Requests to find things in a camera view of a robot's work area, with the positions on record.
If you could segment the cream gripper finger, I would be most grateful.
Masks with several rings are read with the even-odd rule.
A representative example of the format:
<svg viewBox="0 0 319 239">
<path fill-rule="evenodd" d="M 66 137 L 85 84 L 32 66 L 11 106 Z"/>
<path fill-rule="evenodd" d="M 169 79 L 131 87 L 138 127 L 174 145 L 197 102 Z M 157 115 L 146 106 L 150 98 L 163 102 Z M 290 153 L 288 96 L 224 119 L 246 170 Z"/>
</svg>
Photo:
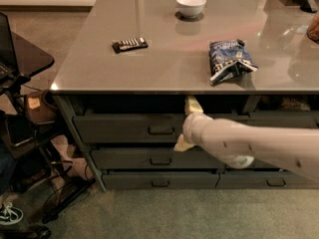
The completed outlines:
<svg viewBox="0 0 319 239">
<path fill-rule="evenodd" d="M 187 116 L 193 113 L 203 113 L 203 109 L 195 96 L 185 97 L 184 111 Z"/>
<path fill-rule="evenodd" d="M 188 149 L 191 149 L 191 148 L 193 148 L 193 144 L 187 142 L 187 141 L 184 139 L 183 134 L 181 134 L 181 135 L 178 137 L 177 142 L 176 142 L 176 144 L 174 145 L 173 150 L 174 150 L 174 151 L 187 151 Z"/>
</svg>

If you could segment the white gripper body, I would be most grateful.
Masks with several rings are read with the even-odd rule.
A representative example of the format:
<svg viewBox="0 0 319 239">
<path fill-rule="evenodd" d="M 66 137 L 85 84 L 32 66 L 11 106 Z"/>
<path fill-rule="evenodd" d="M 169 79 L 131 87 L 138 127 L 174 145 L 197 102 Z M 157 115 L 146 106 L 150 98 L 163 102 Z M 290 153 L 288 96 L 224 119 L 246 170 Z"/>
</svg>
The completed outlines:
<svg viewBox="0 0 319 239">
<path fill-rule="evenodd" d="M 201 140 L 203 129 L 212 123 L 213 119 L 205 114 L 193 113 L 190 114 L 184 121 L 182 126 L 183 138 L 186 142 L 197 144 Z"/>
</svg>

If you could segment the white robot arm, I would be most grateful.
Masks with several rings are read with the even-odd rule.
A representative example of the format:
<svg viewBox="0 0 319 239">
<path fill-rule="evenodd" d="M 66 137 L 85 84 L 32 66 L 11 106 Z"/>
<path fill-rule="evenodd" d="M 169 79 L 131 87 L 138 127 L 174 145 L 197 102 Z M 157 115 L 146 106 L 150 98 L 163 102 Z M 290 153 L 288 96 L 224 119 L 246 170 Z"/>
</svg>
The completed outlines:
<svg viewBox="0 0 319 239">
<path fill-rule="evenodd" d="M 184 99 L 185 120 L 174 146 L 198 146 L 235 169 L 259 159 L 298 175 L 319 180 L 319 131 L 315 128 L 251 126 L 231 119 L 213 119 L 194 96 Z"/>
</svg>

